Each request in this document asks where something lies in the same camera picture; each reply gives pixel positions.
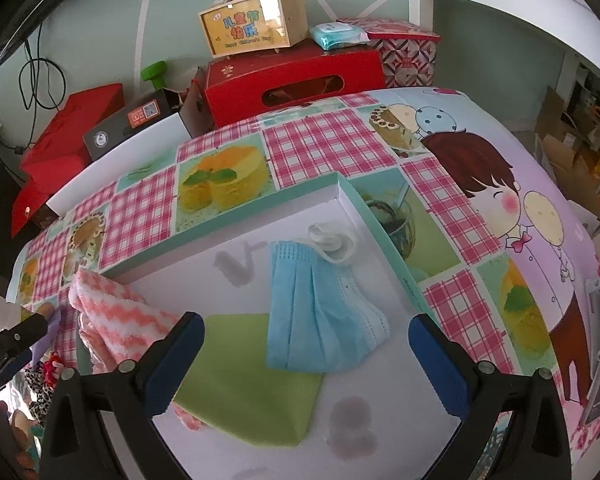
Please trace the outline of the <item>red hair scrunchie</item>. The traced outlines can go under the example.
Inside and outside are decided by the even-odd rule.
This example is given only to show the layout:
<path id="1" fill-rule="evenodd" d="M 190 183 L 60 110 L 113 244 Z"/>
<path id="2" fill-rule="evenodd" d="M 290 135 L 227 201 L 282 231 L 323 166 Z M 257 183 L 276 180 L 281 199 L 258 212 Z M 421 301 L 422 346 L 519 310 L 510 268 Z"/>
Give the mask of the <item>red hair scrunchie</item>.
<path id="1" fill-rule="evenodd" d="M 64 369 L 65 364 L 61 357 L 56 353 L 52 354 L 42 364 L 42 374 L 45 385 L 52 389 L 55 388 Z"/>

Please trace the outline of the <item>pink white striped towel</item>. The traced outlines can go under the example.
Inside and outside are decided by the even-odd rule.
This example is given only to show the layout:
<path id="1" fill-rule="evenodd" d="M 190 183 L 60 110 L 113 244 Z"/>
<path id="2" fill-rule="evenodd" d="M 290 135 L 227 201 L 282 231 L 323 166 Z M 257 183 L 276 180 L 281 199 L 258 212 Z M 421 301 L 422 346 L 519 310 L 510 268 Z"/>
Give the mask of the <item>pink white striped towel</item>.
<path id="1" fill-rule="evenodd" d="M 178 322 L 176 314 L 148 306 L 129 286 L 84 268 L 73 275 L 69 302 L 79 312 L 79 335 L 95 374 L 139 360 Z"/>

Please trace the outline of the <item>white tray with teal rim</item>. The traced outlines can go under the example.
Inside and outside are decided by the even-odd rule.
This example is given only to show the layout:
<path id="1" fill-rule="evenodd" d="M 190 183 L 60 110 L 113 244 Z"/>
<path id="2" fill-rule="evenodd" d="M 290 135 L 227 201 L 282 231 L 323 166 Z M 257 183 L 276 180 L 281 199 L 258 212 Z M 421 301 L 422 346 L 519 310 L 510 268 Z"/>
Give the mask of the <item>white tray with teal rim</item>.
<path id="1" fill-rule="evenodd" d="M 410 345 L 415 281 L 350 183 L 243 204 L 101 274 L 199 313 L 204 345 L 157 426 L 194 479 L 420 479 L 458 426 Z"/>

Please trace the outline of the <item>green cloth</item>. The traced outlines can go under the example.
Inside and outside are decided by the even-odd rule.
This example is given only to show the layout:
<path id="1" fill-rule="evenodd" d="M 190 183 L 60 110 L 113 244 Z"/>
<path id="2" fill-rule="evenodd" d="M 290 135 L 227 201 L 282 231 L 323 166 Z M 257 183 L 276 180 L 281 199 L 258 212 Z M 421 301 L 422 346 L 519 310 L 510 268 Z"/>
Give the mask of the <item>green cloth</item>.
<path id="1" fill-rule="evenodd" d="M 301 443 L 322 376 L 269 368 L 266 336 L 266 314 L 204 320 L 204 344 L 173 400 L 186 427 L 210 427 L 254 446 Z"/>

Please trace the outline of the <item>red paper gift bag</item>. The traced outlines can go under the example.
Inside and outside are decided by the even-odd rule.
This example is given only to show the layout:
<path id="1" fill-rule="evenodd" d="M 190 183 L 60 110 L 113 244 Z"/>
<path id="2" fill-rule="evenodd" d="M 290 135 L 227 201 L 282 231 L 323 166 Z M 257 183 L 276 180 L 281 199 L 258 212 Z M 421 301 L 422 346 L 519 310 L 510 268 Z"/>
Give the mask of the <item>red paper gift bag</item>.
<path id="1" fill-rule="evenodd" d="M 33 219 L 50 196 L 91 163 L 84 134 L 122 107 L 122 84 L 105 84 L 70 94 L 65 106 L 20 162 L 27 181 L 12 204 L 12 236 Z"/>

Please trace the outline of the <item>patchwork cartoon tablecloth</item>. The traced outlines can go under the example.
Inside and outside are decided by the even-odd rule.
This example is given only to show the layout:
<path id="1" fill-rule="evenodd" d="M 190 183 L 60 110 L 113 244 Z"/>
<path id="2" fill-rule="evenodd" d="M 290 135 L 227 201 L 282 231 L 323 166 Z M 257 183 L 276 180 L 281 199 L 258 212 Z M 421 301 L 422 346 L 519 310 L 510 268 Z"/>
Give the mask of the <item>patchwork cartoon tablecloth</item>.
<path id="1" fill-rule="evenodd" d="M 101 274 L 102 260 L 326 174 L 346 179 L 384 229 L 425 301 L 419 314 L 504 374 L 550 370 L 578 460 L 600 434 L 600 417 L 582 422 L 592 379 L 585 283 L 600 262 L 545 169 L 460 92 L 335 96 L 190 134 L 24 246 L 7 297 L 60 309 L 54 348 L 74 365 L 77 270 Z"/>

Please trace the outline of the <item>blue surgical face mask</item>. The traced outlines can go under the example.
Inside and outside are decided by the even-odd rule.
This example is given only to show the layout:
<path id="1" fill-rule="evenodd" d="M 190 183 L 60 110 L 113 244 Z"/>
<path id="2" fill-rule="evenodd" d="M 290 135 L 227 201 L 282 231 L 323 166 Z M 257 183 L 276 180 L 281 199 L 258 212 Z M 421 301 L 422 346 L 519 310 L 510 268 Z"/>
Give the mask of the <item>blue surgical face mask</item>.
<path id="1" fill-rule="evenodd" d="M 350 266 L 308 244 L 270 245 L 271 307 L 266 364 L 332 374 L 359 366 L 390 337 L 388 318 L 358 287 Z"/>

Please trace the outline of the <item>white foam board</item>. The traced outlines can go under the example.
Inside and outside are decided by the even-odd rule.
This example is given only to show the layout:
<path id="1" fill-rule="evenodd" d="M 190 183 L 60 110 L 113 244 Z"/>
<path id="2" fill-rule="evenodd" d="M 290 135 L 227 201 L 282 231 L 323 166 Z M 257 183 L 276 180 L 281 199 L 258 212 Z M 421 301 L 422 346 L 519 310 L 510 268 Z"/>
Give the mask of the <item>white foam board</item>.
<path id="1" fill-rule="evenodd" d="M 62 217 L 105 185 L 149 164 L 189 139 L 189 132 L 179 114 L 163 118 L 92 162 L 49 198 L 46 205 Z"/>

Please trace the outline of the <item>black box with labels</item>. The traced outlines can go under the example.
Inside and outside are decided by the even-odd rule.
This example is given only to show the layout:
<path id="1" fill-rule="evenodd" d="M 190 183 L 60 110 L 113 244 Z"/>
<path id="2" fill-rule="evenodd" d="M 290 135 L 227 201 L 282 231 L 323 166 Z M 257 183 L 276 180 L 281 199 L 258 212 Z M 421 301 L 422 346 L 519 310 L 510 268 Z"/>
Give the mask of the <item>black box with labels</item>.
<path id="1" fill-rule="evenodd" d="M 132 136 L 178 112 L 182 105 L 181 95 L 167 88 L 143 96 L 84 134 L 83 142 L 88 156 L 92 162 L 96 162 Z"/>

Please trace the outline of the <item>green dumbbell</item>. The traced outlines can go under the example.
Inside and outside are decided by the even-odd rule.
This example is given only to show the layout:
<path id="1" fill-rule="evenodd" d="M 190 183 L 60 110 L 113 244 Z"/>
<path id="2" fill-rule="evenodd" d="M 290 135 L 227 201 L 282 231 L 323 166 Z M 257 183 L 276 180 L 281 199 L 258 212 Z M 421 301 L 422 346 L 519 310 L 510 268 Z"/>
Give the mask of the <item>green dumbbell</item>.
<path id="1" fill-rule="evenodd" d="M 150 82 L 155 89 L 163 88 L 166 85 L 166 71 L 168 64 L 166 61 L 152 63 L 140 70 L 140 79 Z"/>

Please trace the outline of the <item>red gift box with window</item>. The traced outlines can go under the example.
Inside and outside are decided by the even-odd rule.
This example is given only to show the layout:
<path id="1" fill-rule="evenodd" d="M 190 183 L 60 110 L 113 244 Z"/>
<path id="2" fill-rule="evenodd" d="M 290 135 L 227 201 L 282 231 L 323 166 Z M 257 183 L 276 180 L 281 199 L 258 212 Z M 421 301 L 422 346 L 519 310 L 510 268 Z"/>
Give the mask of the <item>red gift box with window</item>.
<path id="1" fill-rule="evenodd" d="M 384 87 L 380 56 L 373 48 L 324 51 L 307 39 L 288 49 L 210 62 L 204 100 L 220 128 L 273 110 Z"/>

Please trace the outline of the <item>red white patterned box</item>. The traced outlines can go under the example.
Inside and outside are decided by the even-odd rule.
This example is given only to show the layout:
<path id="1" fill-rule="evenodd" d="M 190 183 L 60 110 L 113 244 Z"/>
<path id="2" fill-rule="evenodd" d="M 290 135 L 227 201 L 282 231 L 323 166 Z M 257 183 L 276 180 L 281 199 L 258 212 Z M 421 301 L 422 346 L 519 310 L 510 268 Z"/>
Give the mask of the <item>red white patterned box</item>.
<path id="1" fill-rule="evenodd" d="M 380 57 L 387 88 L 431 87 L 440 36 L 397 18 L 340 18 L 362 28 Z"/>

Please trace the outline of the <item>yellow wooden gift case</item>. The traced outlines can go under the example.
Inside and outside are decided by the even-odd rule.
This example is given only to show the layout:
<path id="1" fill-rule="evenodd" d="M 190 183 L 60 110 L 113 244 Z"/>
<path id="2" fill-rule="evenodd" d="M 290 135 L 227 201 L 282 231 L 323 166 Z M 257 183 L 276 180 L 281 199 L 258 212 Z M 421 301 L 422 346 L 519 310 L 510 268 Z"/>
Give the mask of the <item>yellow wooden gift case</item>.
<path id="1" fill-rule="evenodd" d="M 212 58 L 287 49 L 309 38 L 304 0 L 224 0 L 199 21 Z"/>

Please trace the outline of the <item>wet wipes pack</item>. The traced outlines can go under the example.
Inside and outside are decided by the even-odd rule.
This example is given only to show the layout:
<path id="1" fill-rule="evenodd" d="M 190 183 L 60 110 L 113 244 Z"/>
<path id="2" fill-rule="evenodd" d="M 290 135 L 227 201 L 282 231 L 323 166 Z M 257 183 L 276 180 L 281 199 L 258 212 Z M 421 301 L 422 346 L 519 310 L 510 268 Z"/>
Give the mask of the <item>wet wipes pack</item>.
<path id="1" fill-rule="evenodd" d="M 366 32 L 361 27 L 343 22 L 329 22 L 309 29 L 312 40 L 324 51 L 368 44 Z"/>

